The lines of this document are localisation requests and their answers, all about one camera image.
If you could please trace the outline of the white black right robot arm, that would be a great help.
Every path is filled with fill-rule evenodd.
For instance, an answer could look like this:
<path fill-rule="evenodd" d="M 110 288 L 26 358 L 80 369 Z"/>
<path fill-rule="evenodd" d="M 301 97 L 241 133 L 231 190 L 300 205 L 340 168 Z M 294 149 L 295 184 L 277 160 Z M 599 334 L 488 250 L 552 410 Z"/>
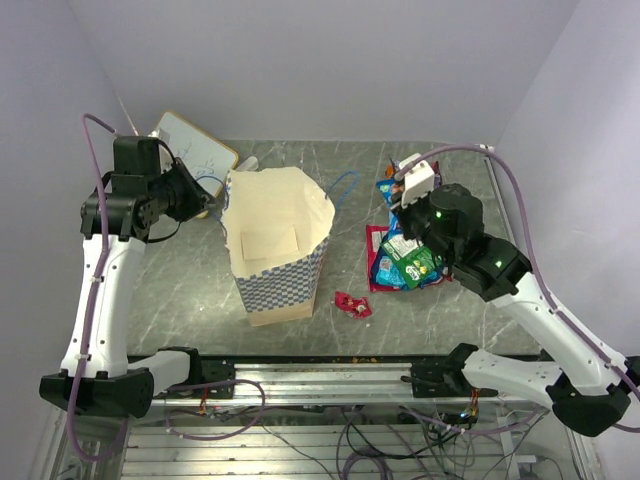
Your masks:
<path fill-rule="evenodd" d="M 405 238 L 435 253 L 462 287 L 505 311 L 550 357 L 522 361 L 460 344 L 440 373 L 448 393 L 477 388 L 522 397 L 587 437 L 621 426 L 639 386 L 638 358 L 605 346 L 543 291 L 530 260 L 514 244 L 486 233 L 480 199 L 459 184 L 410 203 L 396 188 L 391 199 Z"/>

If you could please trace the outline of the green snack packet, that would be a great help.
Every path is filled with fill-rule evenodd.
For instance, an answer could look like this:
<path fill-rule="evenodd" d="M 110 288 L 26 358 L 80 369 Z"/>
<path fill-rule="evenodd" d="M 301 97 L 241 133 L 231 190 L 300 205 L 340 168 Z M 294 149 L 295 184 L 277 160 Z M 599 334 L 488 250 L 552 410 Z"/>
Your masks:
<path fill-rule="evenodd" d="M 405 290 L 424 288 L 443 279 L 439 258 L 418 241 L 405 240 L 401 233 L 389 233 L 381 247 L 405 279 Z"/>

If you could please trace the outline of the pink red snack bag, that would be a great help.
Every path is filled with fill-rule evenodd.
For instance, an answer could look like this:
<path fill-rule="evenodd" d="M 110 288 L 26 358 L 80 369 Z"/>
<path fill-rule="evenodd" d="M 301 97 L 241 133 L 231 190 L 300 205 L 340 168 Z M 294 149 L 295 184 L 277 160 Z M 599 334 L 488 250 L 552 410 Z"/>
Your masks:
<path fill-rule="evenodd" d="M 400 230 L 367 225 L 367 277 L 371 292 L 410 291 L 445 280 L 441 261 L 416 240 L 406 240 Z"/>

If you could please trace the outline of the blue M&M's candy packet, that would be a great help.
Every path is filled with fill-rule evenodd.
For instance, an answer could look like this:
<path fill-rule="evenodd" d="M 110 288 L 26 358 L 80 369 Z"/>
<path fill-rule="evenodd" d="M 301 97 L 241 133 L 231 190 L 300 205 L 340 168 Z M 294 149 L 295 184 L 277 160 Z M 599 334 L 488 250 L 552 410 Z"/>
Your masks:
<path fill-rule="evenodd" d="M 394 194 L 394 189 L 395 189 L 395 181 L 393 178 L 386 178 L 384 180 L 379 180 L 376 182 L 376 188 L 378 189 L 378 191 L 380 192 L 380 194 L 382 195 L 382 198 L 386 204 L 386 206 L 388 208 L 391 208 L 392 205 L 394 204 L 392 196 Z M 392 233 L 400 233 L 401 232 L 401 226 L 399 223 L 399 220 L 397 218 L 397 216 L 392 212 L 389 211 L 388 213 L 388 217 L 389 217 L 389 231 Z"/>

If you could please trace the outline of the light blue snack packet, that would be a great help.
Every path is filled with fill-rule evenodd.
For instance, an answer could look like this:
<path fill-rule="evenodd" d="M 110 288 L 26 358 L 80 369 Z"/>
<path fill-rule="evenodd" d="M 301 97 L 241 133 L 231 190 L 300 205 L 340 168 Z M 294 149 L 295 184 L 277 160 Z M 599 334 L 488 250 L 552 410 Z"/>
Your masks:
<path fill-rule="evenodd" d="M 398 268 L 386 254 L 379 255 L 370 270 L 371 280 L 379 286 L 395 290 L 405 290 L 406 281 Z"/>

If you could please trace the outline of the red small snack packet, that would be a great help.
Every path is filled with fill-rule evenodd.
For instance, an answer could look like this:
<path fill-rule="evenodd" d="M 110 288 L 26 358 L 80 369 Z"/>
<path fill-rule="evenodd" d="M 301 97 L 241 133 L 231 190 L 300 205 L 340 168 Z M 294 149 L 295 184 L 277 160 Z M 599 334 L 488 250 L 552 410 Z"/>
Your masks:
<path fill-rule="evenodd" d="M 366 297 L 356 298 L 348 293 L 336 291 L 334 305 L 352 318 L 363 319 L 372 315 L 372 309 Z"/>

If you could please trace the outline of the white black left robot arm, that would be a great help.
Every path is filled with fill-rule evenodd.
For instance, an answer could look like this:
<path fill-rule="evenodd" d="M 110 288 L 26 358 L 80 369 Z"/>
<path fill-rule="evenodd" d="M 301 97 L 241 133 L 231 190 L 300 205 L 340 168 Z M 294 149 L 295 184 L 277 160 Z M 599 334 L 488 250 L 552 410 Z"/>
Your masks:
<path fill-rule="evenodd" d="M 137 362 L 127 356 L 134 284 L 151 229 L 166 216 L 183 225 L 206 210 L 211 197 L 184 162 L 161 156 L 156 137 L 119 136 L 113 168 L 81 207 L 84 270 L 74 329 L 58 372 L 40 380 L 42 399 L 69 414 L 142 418 L 170 388 L 192 397 L 203 387 L 200 355 L 192 347 L 164 347 Z"/>

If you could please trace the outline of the checkered blue paper bag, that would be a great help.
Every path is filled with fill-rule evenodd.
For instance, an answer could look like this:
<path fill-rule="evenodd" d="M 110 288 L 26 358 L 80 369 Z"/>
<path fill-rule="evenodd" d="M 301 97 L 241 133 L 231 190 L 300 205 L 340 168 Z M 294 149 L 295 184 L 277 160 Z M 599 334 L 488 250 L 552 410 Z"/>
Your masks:
<path fill-rule="evenodd" d="M 313 316 L 336 207 L 298 167 L 232 171 L 222 212 L 230 268 L 249 323 Z"/>

